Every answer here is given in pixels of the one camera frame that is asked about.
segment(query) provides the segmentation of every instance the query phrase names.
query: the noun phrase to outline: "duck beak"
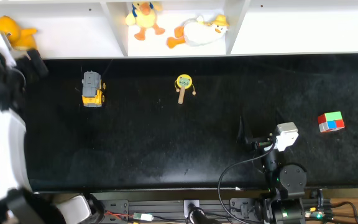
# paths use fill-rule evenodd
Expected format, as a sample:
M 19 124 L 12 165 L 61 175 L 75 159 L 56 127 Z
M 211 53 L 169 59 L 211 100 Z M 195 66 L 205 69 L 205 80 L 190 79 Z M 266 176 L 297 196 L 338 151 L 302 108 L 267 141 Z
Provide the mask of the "duck beak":
M 149 2 L 144 2 L 140 5 L 140 11 L 145 14 L 146 16 L 150 14 L 150 11 L 152 9 L 150 8 L 150 3 Z

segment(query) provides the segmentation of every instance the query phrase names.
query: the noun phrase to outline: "stuffed duck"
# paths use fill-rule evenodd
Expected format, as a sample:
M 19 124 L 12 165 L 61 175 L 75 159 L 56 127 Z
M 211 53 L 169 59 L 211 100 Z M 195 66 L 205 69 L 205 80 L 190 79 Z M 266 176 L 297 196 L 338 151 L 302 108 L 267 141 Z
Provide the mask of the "stuffed duck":
M 201 46 L 214 42 L 225 35 L 229 28 L 226 16 L 218 15 L 212 23 L 204 22 L 204 18 L 199 16 L 197 19 L 190 19 L 185 25 L 175 29 L 175 37 L 169 37 L 167 45 L 174 48 L 178 44 L 188 44 L 190 46 Z
M 155 34 L 161 35 L 165 29 L 157 25 L 157 15 L 155 10 L 161 11 L 162 6 L 158 2 L 132 2 L 132 12 L 126 17 L 125 22 L 127 25 L 132 26 L 137 24 L 140 27 L 140 32 L 135 34 L 138 40 L 145 40 L 146 30 L 153 27 Z
M 37 49 L 37 44 L 32 36 L 37 33 L 37 29 L 23 29 L 10 17 L 2 16 L 0 17 L 0 32 L 6 35 L 14 49 Z

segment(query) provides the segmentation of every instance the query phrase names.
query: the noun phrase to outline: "white plush duck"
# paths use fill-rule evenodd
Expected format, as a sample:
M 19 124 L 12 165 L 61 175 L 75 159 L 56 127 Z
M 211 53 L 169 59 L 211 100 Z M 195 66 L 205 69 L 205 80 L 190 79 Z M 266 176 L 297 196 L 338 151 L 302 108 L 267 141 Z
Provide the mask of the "white plush duck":
M 204 18 L 199 16 L 197 19 L 190 19 L 185 25 L 175 29 L 175 37 L 169 37 L 167 45 L 174 48 L 178 44 L 188 44 L 190 46 L 206 45 L 220 39 L 225 35 L 229 27 L 226 16 L 218 15 L 212 23 L 204 22 Z

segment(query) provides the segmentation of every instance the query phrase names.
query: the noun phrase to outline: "blue cube face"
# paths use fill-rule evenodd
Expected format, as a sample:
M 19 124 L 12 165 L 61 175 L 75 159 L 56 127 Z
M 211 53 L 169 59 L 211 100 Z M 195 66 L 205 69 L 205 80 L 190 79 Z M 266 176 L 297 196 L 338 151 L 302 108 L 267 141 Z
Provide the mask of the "blue cube face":
M 327 121 L 327 124 L 328 124 L 328 129 L 335 129 L 336 128 L 335 121 Z

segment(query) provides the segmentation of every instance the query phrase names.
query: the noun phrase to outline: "toy construction vehicle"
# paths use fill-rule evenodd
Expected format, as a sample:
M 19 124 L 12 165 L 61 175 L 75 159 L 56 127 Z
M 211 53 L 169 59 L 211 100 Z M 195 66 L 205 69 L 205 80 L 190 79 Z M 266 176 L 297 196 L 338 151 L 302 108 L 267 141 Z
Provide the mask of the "toy construction vehicle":
M 82 80 L 82 102 L 86 107 L 101 107 L 104 103 L 103 91 L 106 84 L 102 83 L 97 72 L 85 72 Z

